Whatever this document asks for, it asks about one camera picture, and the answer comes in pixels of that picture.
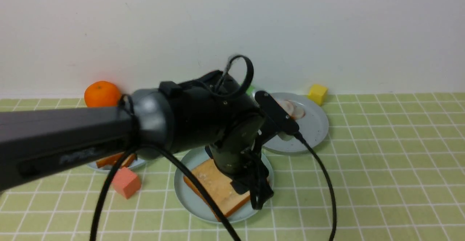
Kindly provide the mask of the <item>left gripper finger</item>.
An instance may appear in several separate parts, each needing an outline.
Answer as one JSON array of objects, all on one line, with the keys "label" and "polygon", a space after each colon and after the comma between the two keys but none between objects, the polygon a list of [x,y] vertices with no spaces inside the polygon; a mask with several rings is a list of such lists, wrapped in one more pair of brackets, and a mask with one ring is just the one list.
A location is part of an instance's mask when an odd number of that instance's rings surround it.
[{"label": "left gripper finger", "polygon": [[253,210],[261,210],[266,201],[274,196],[268,181],[269,170],[262,161],[253,161],[249,165],[249,192]]},{"label": "left gripper finger", "polygon": [[251,180],[249,177],[234,177],[231,180],[231,186],[239,195],[242,195],[250,190],[250,183]]}]

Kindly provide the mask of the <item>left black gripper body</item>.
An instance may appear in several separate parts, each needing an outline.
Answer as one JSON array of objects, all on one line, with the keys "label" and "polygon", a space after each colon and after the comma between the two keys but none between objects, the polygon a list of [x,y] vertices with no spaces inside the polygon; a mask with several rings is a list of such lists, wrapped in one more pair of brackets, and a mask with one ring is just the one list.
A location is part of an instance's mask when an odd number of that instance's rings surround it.
[{"label": "left black gripper body", "polygon": [[230,178],[249,177],[249,165],[261,161],[259,130],[265,115],[210,115],[216,139],[205,150],[218,170]]}]

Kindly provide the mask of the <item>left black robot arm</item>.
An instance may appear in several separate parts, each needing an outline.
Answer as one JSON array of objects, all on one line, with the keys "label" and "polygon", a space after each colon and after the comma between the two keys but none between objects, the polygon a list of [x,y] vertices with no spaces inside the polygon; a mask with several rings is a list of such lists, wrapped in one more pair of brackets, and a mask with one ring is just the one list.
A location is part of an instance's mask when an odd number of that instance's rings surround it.
[{"label": "left black robot arm", "polygon": [[205,147],[234,189],[250,191],[259,209],[274,192],[258,163],[255,139],[264,112],[221,71],[180,84],[161,82],[114,107],[2,112],[1,191],[130,148],[179,153]]}]

